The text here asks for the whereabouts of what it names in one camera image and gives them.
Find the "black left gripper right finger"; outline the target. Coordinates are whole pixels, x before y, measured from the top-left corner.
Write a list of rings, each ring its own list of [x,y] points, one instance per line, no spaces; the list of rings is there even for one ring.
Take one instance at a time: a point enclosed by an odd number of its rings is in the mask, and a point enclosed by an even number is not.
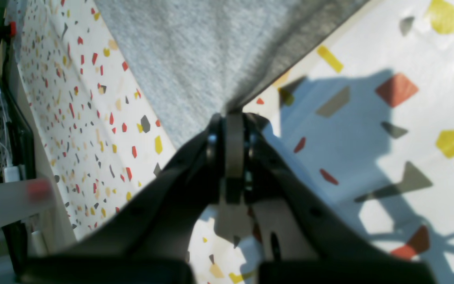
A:
[[[263,137],[270,123],[243,114],[243,197],[268,249],[256,284],[434,284],[425,263],[382,252],[363,240],[292,171]]]

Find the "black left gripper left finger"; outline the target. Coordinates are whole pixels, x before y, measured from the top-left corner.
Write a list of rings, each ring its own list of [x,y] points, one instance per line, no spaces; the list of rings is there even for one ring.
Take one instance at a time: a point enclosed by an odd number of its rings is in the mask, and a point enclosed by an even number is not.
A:
[[[59,254],[30,259],[22,282],[194,284],[186,256],[194,224],[218,201],[222,131],[215,114],[114,218]]]

